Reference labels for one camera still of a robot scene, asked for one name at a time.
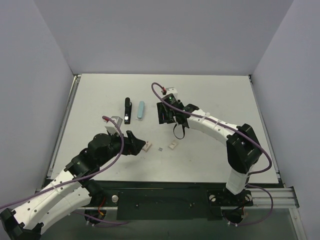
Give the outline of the beige staple box tray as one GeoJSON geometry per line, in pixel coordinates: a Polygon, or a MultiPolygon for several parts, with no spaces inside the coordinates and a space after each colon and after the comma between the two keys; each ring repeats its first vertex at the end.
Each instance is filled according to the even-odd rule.
{"type": "Polygon", "coordinates": [[[168,148],[171,150],[174,150],[178,146],[178,142],[176,140],[173,140],[169,145],[168,148]]]}

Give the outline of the staple box with red label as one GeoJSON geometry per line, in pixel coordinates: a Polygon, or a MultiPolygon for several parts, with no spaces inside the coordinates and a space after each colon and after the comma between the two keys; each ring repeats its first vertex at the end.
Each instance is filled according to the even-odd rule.
{"type": "Polygon", "coordinates": [[[145,142],[145,145],[143,146],[142,150],[145,151],[145,152],[148,152],[148,150],[152,147],[152,143],[149,142],[149,141],[146,141],[145,142]]]}

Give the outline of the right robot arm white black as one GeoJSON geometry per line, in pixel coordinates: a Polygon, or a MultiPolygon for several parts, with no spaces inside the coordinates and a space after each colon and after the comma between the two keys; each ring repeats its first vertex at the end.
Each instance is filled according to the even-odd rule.
{"type": "Polygon", "coordinates": [[[183,105],[172,93],[163,97],[156,107],[159,124],[181,125],[183,132],[186,128],[197,130],[226,146],[231,172],[223,198],[230,205],[236,204],[249,181],[249,173],[262,155],[253,128],[246,123],[242,126],[226,123],[190,103],[183,105]]]}

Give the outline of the light blue white stapler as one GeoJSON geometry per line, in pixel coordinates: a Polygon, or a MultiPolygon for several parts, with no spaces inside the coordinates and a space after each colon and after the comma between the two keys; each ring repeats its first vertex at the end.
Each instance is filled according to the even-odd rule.
{"type": "Polygon", "coordinates": [[[140,101],[137,108],[136,119],[138,121],[142,121],[144,119],[144,115],[145,115],[145,102],[140,101]]]}

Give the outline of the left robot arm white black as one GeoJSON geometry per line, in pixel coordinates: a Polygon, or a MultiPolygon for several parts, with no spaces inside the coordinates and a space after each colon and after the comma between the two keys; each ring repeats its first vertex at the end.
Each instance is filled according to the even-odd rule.
{"type": "Polygon", "coordinates": [[[127,136],[100,133],[37,196],[0,214],[11,240],[38,240],[53,224],[86,206],[99,205],[103,189],[93,179],[109,160],[120,155],[138,155],[146,145],[128,130],[127,136]]]}

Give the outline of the black stapler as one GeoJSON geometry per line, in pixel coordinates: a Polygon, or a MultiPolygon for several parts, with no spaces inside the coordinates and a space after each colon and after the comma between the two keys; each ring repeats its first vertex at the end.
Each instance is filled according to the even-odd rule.
{"type": "Polygon", "coordinates": [[[132,102],[129,97],[125,98],[124,102],[124,124],[129,125],[131,123],[132,102]]]}

